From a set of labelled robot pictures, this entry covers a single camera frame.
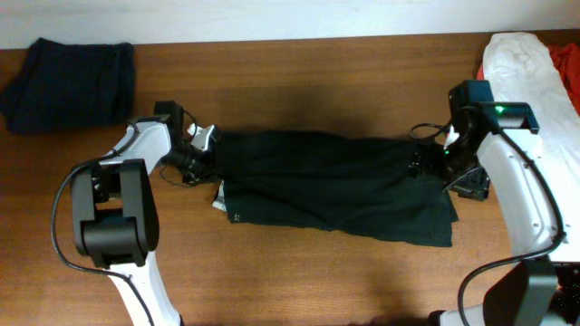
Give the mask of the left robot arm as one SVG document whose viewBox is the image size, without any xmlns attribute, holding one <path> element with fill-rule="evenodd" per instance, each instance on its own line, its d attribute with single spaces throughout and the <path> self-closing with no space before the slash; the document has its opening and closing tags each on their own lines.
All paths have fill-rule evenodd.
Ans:
<svg viewBox="0 0 580 326">
<path fill-rule="evenodd" d="M 75 168 L 69 179 L 72 229 L 91 272 L 108 277 L 135 325 L 180 325 L 157 264 L 160 222 L 150 185 L 157 166 L 178 170 L 193 187 L 211 179 L 211 156 L 220 130 L 184 124 L 175 101 L 158 101 L 154 113 L 131 119 L 125 135 L 103 157 Z"/>
</svg>

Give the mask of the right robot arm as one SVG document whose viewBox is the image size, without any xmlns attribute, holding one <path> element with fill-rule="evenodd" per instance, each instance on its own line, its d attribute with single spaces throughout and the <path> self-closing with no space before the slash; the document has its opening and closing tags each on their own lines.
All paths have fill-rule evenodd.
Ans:
<svg viewBox="0 0 580 326">
<path fill-rule="evenodd" d="M 461 282 L 457 307 L 430 325 L 576 325 L 579 322 L 579 202 L 555 157 L 543 149 L 536 114 L 525 102 L 496 101 L 488 81 L 449 91 L 445 135 L 420 138 L 430 153 L 412 167 L 444 181 L 445 191 L 483 199 L 493 188 L 511 256 L 483 264 Z"/>
</svg>

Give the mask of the black shorts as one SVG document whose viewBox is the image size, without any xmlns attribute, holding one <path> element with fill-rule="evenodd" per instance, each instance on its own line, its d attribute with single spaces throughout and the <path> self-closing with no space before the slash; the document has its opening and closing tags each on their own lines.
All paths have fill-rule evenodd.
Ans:
<svg viewBox="0 0 580 326">
<path fill-rule="evenodd" d="M 411 177 L 413 141 L 322 132 L 225 132 L 215 146 L 233 224 L 290 226 L 450 247 L 458 215 L 444 182 Z"/>
</svg>

